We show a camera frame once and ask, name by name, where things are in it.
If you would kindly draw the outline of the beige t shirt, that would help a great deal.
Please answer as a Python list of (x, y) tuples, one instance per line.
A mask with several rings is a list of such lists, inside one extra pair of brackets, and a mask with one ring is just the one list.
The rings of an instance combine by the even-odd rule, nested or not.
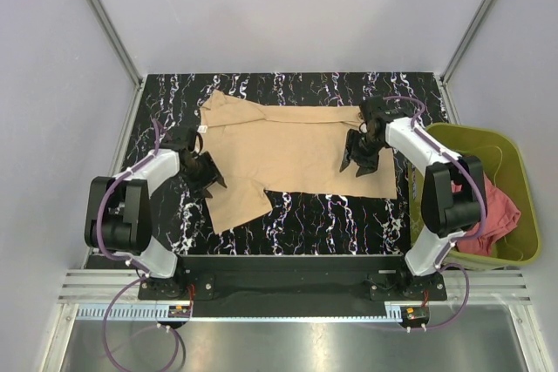
[(209, 191), (217, 234), (272, 209), (267, 192), (398, 196), (393, 153), (380, 153), (373, 174), (340, 168), (346, 135), (361, 123), (356, 106), (260, 105), (215, 90), (200, 108), (203, 148), (225, 179)]

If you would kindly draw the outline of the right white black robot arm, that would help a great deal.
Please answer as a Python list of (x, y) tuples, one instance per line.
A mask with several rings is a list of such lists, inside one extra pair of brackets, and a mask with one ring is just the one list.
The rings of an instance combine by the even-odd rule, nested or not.
[(401, 152), (423, 177), (423, 228), (390, 286), (406, 299), (424, 293), (443, 259), (474, 226), (487, 220), (484, 171), (479, 158), (448, 149), (423, 128), (418, 116), (392, 109), (387, 98), (371, 97), (359, 106), (361, 123), (348, 131), (342, 163), (362, 177), (379, 168), (380, 153)]

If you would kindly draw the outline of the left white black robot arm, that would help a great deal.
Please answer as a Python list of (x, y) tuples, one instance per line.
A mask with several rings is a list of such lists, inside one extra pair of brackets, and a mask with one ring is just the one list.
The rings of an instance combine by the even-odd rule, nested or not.
[(204, 149), (201, 128), (187, 128), (164, 141), (156, 139), (154, 148), (135, 165), (112, 177), (93, 179), (85, 219), (88, 247), (157, 280), (158, 289), (171, 299), (186, 293), (188, 278), (178, 256), (153, 236), (151, 197), (175, 177), (183, 179), (195, 198), (211, 199), (211, 186), (227, 186)]

